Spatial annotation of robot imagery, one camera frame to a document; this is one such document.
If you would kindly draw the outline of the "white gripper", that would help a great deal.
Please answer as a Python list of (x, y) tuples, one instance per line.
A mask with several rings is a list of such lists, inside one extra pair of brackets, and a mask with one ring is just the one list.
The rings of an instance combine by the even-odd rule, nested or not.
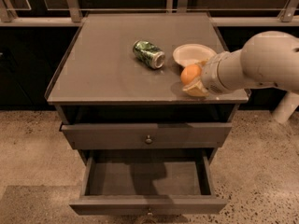
[(219, 65), (229, 55), (228, 51), (216, 54), (208, 61), (201, 61), (203, 66), (201, 78), (196, 77), (190, 84), (183, 87), (183, 91), (193, 97), (206, 97), (208, 91), (215, 95), (230, 93), (219, 77)]

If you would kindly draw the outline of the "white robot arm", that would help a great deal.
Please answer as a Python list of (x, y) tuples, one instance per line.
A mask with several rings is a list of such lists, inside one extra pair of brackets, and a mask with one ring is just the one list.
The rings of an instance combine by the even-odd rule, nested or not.
[(190, 96), (223, 95), (241, 89), (275, 88), (286, 95), (273, 112), (286, 122), (299, 106), (299, 38), (278, 31), (259, 33), (242, 49), (209, 60), (183, 90)]

